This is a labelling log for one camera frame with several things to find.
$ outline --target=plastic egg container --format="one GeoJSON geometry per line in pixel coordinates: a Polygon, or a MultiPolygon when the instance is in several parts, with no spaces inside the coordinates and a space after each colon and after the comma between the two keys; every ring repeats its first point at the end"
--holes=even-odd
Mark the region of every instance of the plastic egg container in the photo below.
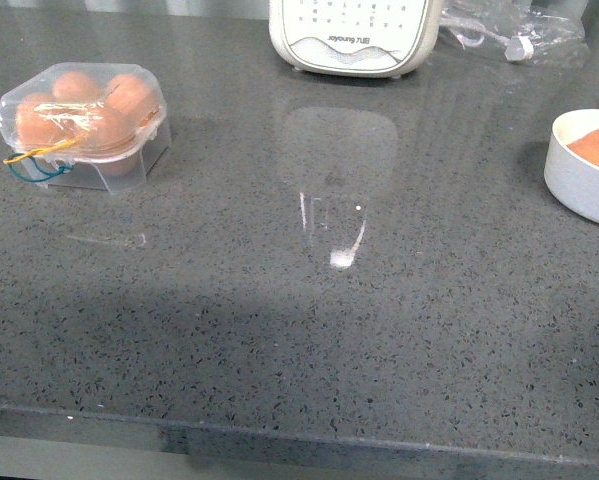
{"type": "Polygon", "coordinates": [[[159,82],[129,64],[53,65],[1,98],[0,131],[15,152],[42,149],[36,166],[21,162],[38,185],[110,193],[144,183],[171,142],[159,82]],[[62,166],[71,168],[47,179],[62,166]]]}

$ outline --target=plastic bag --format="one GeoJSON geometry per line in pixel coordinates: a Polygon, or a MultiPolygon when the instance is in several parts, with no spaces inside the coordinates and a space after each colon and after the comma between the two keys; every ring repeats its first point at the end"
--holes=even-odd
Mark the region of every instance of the plastic bag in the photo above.
{"type": "Polygon", "coordinates": [[[441,27],[465,50],[514,63],[579,68],[590,55],[580,20],[510,0],[446,0],[441,27]]]}

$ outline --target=speckled quartz countertop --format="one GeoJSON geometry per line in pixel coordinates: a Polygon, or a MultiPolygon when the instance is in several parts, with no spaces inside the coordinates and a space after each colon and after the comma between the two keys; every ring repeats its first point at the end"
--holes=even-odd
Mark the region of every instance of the speckled quartz countertop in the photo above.
{"type": "Polygon", "coordinates": [[[123,195],[0,162],[0,435],[599,478],[599,225],[543,181],[552,120],[599,107],[592,49],[351,80],[294,73],[265,22],[0,8],[0,97],[138,63],[173,135],[123,195]]]}

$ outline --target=rubber band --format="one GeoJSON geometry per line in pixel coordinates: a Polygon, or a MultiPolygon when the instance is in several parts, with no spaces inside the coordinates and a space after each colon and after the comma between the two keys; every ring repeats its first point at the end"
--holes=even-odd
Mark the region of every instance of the rubber band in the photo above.
{"type": "Polygon", "coordinates": [[[76,137],[71,140],[64,140],[56,145],[51,147],[43,147],[43,148],[33,148],[32,150],[27,151],[26,153],[17,153],[15,156],[10,155],[10,157],[6,158],[3,163],[6,165],[10,165],[12,163],[20,162],[26,158],[30,158],[34,155],[43,155],[44,153],[55,152],[57,150],[61,150],[63,148],[72,147],[74,144],[83,140],[84,137],[76,137]]]}
{"type": "Polygon", "coordinates": [[[13,163],[6,163],[6,165],[8,165],[8,168],[10,169],[10,171],[12,172],[12,174],[17,177],[19,180],[23,180],[24,182],[29,182],[29,183],[41,183],[41,182],[47,182],[50,179],[53,179],[55,177],[58,177],[59,175],[62,175],[65,172],[69,172],[70,170],[73,169],[72,165],[61,165],[59,168],[57,168],[56,172],[47,172],[46,170],[44,170],[43,168],[41,168],[39,166],[39,164],[37,163],[37,159],[31,155],[29,155],[30,152],[28,152],[28,154],[23,154],[23,153],[13,153],[12,155],[10,155],[10,157],[8,157],[6,160],[13,160],[16,158],[21,157],[20,160],[17,161],[21,161],[24,158],[29,158],[30,161],[32,162],[32,164],[34,165],[34,167],[37,169],[37,171],[39,171],[39,173],[44,174],[46,177],[45,178],[30,178],[30,177],[24,177],[21,173],[19,173],[17,171],[17,169],[13,166],[13,163]]]}

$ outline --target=kitchen appliance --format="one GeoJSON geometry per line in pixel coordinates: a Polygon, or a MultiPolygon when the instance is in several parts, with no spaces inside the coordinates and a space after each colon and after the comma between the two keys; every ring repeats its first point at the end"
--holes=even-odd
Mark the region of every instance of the kitchen appliance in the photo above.
{"type": "Polygon", "coordinates": [[[270,37],[297,70],[398,78],[432,51],[443,0],[270,0],[270,37]]]}

